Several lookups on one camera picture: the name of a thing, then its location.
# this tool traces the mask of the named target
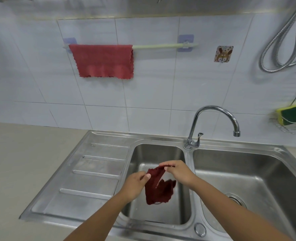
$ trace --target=kitchen sink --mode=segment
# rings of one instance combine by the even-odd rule
[[[20,216],[78,227],[122,188],[126,178],[182,160],[236,204],[296,241],[296,159],[283,146],[91,130]],[[165,173],[165,180],[174,179]],[[199,196],[180,183],[168,203],[147,205],[145,191],[126,205],[110,235],[134,240],[231,241]]]
[[[149,168],[155,168],[161,162],[174,159],[185,162],[184,153],[178,147],[150,144],[138,145],[131,157],[127,176],[139,171],[147,172]],[[166,172],[162,179],[165,181],[168,179],[174,180],[174,177]],[[164,224],[185,224],[191,216],[189,189],[177,182],[174,195],[168,203],[153,205],[147,205],[145,192],[142,191],[137,199],[126,205],[122,213],[131,219]]]
[[[196,175],[280,231],[296,236],[296,177],[279,159],[262,154],[197,149]],[[202,203],[207,222],[225,232]]]

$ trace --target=coiled hose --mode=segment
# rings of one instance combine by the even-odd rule
[[[288,32],[290,31],[291,27],[294,25],[295,22],[296,22],[296,10],[293,13],[293,15],[290,17],[290,19],[287,21],[285,26],[281,29],[281,31],[278,32],[278,34],[273,38],[273,40],[271,40],[271,42],[264,49],[264,51],[259,59],[259,67],[262,71],[264,71],[264,72],[279,72],[285,68],[292,67],[292,66],[296,65],[296,61],[295,61],[295,59],[296,59],[296,39],[295,39],[294,50],[293,50],[293,53],[292,53],[291,57],[289,58],[289,60],[285,64],[282,64],[278,60],[278,53],[279,53],[279,49],[283,43],[283,40],[285,39],[286,35],[288,34]],[[265,57],[267,51],[269,50],[269,48],[275,43],[275,41],[276,41],[276,44],[273,48],[272,60],[273,60],[273,63],[277,69],[269,70],[269,69],[265,68],[265,66],[264,66],[264,57]]]

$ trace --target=beige countertop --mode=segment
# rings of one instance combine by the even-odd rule
[[[60,241],[71,232],[18,218],[86,132],[0,123],[0,240]]]

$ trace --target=hanging red towel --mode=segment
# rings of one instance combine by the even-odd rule
[[[166,182],[163,179],[160,180],[165,173],[165,166],[148,169],[147,173],[151,174],[151,178],[145,185],[147,204],[167,203],[174,194],[176,180],[169,179]]]
[[[132,45],[70,44],[80,77],[134,77]]]

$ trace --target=round sink knob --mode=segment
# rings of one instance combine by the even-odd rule
[[[199,237],[205,237],[206,236],[206,228],[203,224],[201,223],[196,223],[195,224],[195,233],[199,236]]]

